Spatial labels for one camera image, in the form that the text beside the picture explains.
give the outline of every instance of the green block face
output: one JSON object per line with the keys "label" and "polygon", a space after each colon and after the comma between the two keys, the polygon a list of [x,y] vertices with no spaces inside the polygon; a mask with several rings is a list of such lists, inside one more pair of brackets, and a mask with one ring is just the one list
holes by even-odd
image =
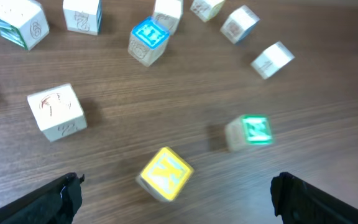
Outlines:
{"label": "green block face", "polygon": [[270,130],[269,121],[262,115],[244,115],[242,117],[245,138],[248,144],[271,144],[273,135]]}
{"label": "green block face", "polygon": [[0,20],[0,36],[27,49],[27,46],[19,30],[2,20]]}

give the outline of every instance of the black object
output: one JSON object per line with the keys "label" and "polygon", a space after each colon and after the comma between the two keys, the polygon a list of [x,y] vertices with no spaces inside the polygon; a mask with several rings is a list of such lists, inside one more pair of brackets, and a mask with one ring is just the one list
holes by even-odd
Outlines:
{"label": "black object", "polygon": [[358,223],[358,209],[282,172],[270,188],[275,215],[284,224],[351,224]]}
{"label": "black object", "polygon": [[68,173],[0,208],[0,224],[70,224],[82,204],[85,176]]}

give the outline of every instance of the block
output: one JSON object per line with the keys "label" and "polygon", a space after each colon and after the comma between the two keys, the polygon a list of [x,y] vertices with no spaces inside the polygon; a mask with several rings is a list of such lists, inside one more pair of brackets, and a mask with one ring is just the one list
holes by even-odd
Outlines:
{"label": "block", "polygon": [[232,152],[273,143],[269,120],[263,115],[242,115],[226,125],[224,132]]}
{"label": "block", "polygon": [[84,111],[70,84],[29,95],[27,101],[38,127],[51,142],[87,127]]}
{"label": "block", "polygon": [[168,29],[148,17],[132,30],[128,52],[140,63],[149,67],[164,53],[169,36]]}
{"label": "block", "polygon": [[136,177],[136,181],[157,200],[171,202],[193,171],[172,149],[163,147]]}
{"label": "block", "polygon": [[194,0],[190,10],[202,21],[207,22],[218,14],[223,4],[224,0]]}
{"label": "block", "polygon": [[279,41],[264,50],[251,63],[251,66],[263,79],[267,79],[294,58],[293,54]]}
{"label": "block", "polygon": [[102,21],[101,0],[64,0],[63,13],[67,29],[97,35]]}
{"label": "block", "polygon": [[179,21],[183,14],[183,1],[179,0],[156,0],[153,12],[153,19],[163,25],[174,34],[178,28]]}
{"label": "block", "polygon": [[41,4],[33,0],[0,0],[0,36],[31,50],[49,33]]}
{"label": "block", "polygon": [[236,44],[244,39],[259,22],[259,17],[255,15],[247,6],[236,9],[221,28],[221,32],[233,43]]}

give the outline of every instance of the wooden surface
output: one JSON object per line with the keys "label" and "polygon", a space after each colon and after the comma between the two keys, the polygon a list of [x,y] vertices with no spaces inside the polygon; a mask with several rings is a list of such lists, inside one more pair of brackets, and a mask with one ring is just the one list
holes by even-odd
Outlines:
{"label": "wooden surface", "polygon": [[[150,68],[127,53],[152,0],[103,0],[97,37],[66,31],[61,1],[41,1],[50,33],[30,52],[0,37],[0,207],[67,172],[85,174],[75,223],[281,223],[270,181],[289,171],[358,208],[358,8],[229,0],[203,23],[189,11]],[[262,19],[232,45],[219,32],[247,4]],[[268,80],[249,66],[281,40],[296,59]],[[89,128],[49,143],[26,96],[64,83]],[[267,114],[275,144],[227,152],[223,126]],[[163,146],[195,168],[173,203],[135,176]]]}

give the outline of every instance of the wooden block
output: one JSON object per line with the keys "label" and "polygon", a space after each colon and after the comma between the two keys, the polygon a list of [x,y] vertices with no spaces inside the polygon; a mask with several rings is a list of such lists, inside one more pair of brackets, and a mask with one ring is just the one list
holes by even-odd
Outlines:
{"label": "wooden block", "polygon": [[101,0],[64,0],[63,12],[68,30],[99,34],[102,20]]}
{"label": "wooden block", "polygon": [[294,58],[294,55],[279,41],[264,50],[251,65],[263,79],[267,79]]}
{"label": "wooden block", "polygon": [[33,0],[0,0],[0,36],[31,50],[49,33],[41,4]]}
{"label": "wooden block", "polygon": [[224,0],[194,0],[190,10],[202,21],[207,22],[218,14],[223,4]]}
{"label": "wooden block", "polygon": [[171,202],[193,171],[172,149],[164,147],[147,164],[136,181],[157,200]]}
{"label": "wooden block", "polygon": [[233,43],[236,44],[244,39],[259,22],[259,17],[255,15],[247,6],[236,9],[221,28],[221,32]]}
{"label": "wooden block", "polygon": [[27,97],[40,130],[49,141],[56,141],[86,128],[84,111],[70,84]]}
{"label": "wooden block", "polygon": [[262,115],[242,115],[225,127],[229,150],[240,151],[251,145],[273,143],[269,120]]}
{"label": "wooden block", "polygon": [[178,28],[183,14],[183,1],[179,0],[156,0],[153,19],[163,25],[174,34]]}
{"label": "wooden block", "polygon": [[132,30],[128,52],[149,67],[164,53],[169,36],[168,29],[148,17]]}

